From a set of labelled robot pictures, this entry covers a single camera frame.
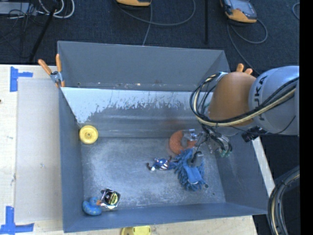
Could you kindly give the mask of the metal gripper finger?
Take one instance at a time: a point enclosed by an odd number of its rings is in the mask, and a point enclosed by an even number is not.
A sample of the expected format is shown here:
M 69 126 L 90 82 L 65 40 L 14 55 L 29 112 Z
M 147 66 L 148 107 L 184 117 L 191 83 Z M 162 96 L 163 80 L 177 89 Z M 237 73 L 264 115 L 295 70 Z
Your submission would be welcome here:
M 183 130 L 183 140 L 185 141 L 197 141 L 198 135 L 195 132 L 195 129 Z
M 203 162 L 204 154 L 202 152 L 196 152 L 192 158 L 192 165 L 201 165 Z

